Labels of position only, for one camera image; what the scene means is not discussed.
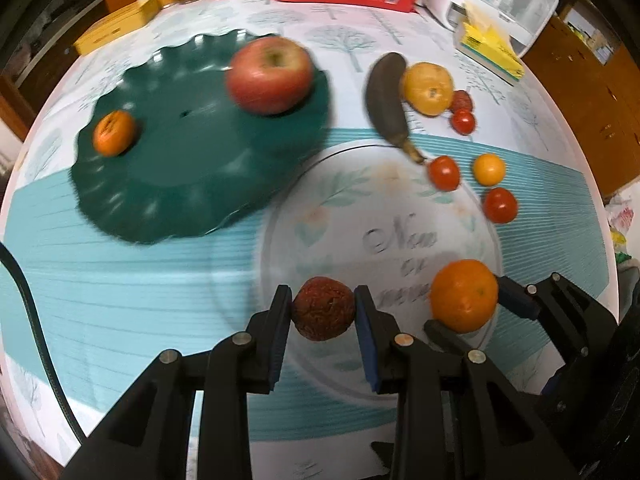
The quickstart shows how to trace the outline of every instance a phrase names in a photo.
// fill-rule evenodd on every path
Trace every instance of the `red apple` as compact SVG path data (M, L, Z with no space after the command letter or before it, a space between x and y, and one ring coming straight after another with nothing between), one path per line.
M302 101L313 76L314 66L304 48L286 38L260 38L232 57L226 90L243 110L273 115Z

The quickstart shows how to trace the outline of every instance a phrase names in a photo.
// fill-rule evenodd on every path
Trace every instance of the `blue gripper pad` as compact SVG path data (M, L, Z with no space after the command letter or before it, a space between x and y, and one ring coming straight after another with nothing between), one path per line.
M269 385L271 391L280 380L284 350L287 346L289 327L291 324L291 289L287 285L279 285L273 296L269 309L270 318L267 323L274 323L273 341L269 359Z
M371 324L365 308L367 298L363 298L363 295L358 292L359 291L356 290L355 294L356 333L358 334L358 345L360 346L360 355L362 356L362 364L364 365L364 375L367 378L367 382L369 382L372 391L377 393L380 390L378 349L376 348L376 342L373 339ZM372 299L368 294L368 291L366 296L368 296L368 300L372 303Z

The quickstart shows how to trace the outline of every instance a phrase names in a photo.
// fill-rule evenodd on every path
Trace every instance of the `yellow tissue package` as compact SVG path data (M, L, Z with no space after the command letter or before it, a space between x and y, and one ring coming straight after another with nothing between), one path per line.
M473 7L466 6L468 22L456 31L456 47L467 56L515 84L524 76L524 66L509 44L509 37Z

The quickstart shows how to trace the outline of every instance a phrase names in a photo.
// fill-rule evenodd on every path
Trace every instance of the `yellow cherry tomato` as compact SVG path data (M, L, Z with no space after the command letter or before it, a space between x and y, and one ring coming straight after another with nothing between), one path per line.
M474 161L474 177L482 186L495 186L504 179L507 166L495 153L485 153Z

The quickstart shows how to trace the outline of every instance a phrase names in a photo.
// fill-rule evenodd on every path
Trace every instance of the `tomato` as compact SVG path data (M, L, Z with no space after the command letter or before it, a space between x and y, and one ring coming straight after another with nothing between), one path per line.
M460 185L460 168L450 156L434 158L427 166L427 174L440 191L453 191Z
M511 191L494 187L484 196L484 215L495 224L508 224L518 215L518 201Z
M435 117L449 108L453 79L446 68L433 63L416 63L404 71L401 92L421 114Z
M459 260L436 274L429 291L434 319L458 333L481 328L495 312L498 281L478 260Z
M504 179L507 167L495 153L484 153L474 161L473 172L478 184L495 186Z
M94 130L95 151L103 156L116 156L136 140L136 120L129 112L116 110L105 115Z
M453 101L449 107L452 113L456 113L458 110L474 111L474 102L466 90L456 90L453 92Z
M469 135L476 129L476 118L469 110L458 110L453 113L449 123L460 135Z

